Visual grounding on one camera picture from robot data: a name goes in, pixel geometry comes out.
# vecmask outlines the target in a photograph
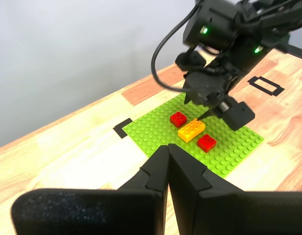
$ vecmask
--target green led light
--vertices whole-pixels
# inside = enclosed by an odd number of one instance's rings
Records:
[[[261,47],[261,46],[258,46],[256,49],[255,49],[255,54],[258,54],[258,53],[260,53],[261,51],[263,50],[263,47]]]
[[[203,26],[203,27],[201,28],[200,33],[202,33],[202,34],[207,34],[208,31],[209,31],[209,29],[208,29],[206,26]]]

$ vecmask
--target lego brick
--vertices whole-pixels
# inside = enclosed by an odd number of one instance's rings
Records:
[[[197,142],[197,145],[204,152],[208,153],[216,145],[216,140],[210,137],[208,134],[203,135]]]
[[[213,136],[217,145],[205,153],[196,144],[200,135],[185,143],[178,136],[178,129],[170,123],[170,116],[180,111],[189,120],[193,120],[207,108],[196,106],[192,102],[184,105],[184,99],[185,94],[180,94],[123,128],[147,157],[151,157],[161,145],[174,143],[211,171],[225,177],[264,140],[248,127],[233,131],[223,120],[208,117],[204,119],[206,127],[203,133]]]
[[[205,129],[205,124],[197,119],[189,122],[178,131],[178,136],[186,143],[202,133]]]
[[[170,116],[170,122],[177,128],[183,126],[186,123],[186,116],[180,112],[176,112]]]

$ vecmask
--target black corner marker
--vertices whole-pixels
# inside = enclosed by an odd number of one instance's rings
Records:
[[[120,124],[116,125],[113,129],[114,129],[114,131],[116,131],[116,133],[119,135],[119,137],[121,137],[123,139],[127,136],[127,133],[124,132],[124,130],[122,128],[131,122],[132,122],[131,118],[128,118],[125,121],[121,122]]]
[[[276,87],[276,89],[275,89],[273,92],[271,92],[271,91],[267,90],[266,88],[263,88],[263,87],[261,87],[260,85],[256,84],[255,82],[256,82],[257,80],[262,80],[263,82],[266,82],[267,84],[272,85],[273,87]],[[264,78],[264,77],[252,77],[252,78],[248,81],[248,83],[249,83],[251,86],[253,86],[253,87],[255,87],[255,88],[261,90],[262,92],[264,92],[264,93],[266,93],[266,94],[268,94],[268,95],[278,96],[281,92],[284,91],[284,88],[282,88],[280,85],[278,85],[278,84],[276,84],[276,83],[274,83],[274,82],[272,82],[272,81],[269,81],[268,79],[266,79],[266,78]]]

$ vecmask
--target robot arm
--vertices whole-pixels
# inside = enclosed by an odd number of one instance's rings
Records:
[[[180,54],[176,64],[185,75],[182,89],[163,84],[156,75],[155,59],[161,47],[188,21],[184,44],[189,50]],[[198,119],[211,115],[222,118],[238,130],[255,118],[245,102],[228,95],[272,49],[288,53],[290,32],[302,27],[302,0],[243,0],[234,5],[226,0],[198,0],[191,13],[162,41],[152,58],[152,73],[163,87],[186,92],[185,104],[192,101],[209,110]],[[219,51],[206,61],[195,51],[209,47]]]

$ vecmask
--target white wall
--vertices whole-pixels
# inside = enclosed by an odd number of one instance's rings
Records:
[[[0,146],[150,74],[192,0],[0,0]],[[159,55],[172,64],[182,30]]]

